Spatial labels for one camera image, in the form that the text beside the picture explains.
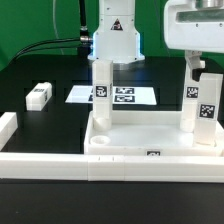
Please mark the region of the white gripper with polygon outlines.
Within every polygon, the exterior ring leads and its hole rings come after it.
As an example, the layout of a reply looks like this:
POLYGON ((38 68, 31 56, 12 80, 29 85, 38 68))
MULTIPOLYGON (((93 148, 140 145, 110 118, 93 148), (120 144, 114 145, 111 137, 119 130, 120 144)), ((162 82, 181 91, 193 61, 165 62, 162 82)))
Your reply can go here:
POLYGON ((164 38, 170 49, 186 50, 186 77, 199 81, 202 52, 224 53, 224 0, 168 0, 164 38))

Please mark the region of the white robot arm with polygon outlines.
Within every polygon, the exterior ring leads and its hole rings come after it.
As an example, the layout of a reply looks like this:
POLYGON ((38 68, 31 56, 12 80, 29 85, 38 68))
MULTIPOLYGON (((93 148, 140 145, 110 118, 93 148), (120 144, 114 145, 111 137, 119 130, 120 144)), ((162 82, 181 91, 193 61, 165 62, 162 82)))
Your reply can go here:
MULTIPOLYGON (((111 60, 121 67, 142 61, 134 19, 135 0, 99 0, 99 27, 88 59, 111 60)), ((224 0, 168 0, 163 24, 167 47, 185 52, 195 81, 203 72, 202 52, 224 53, 224 0)))

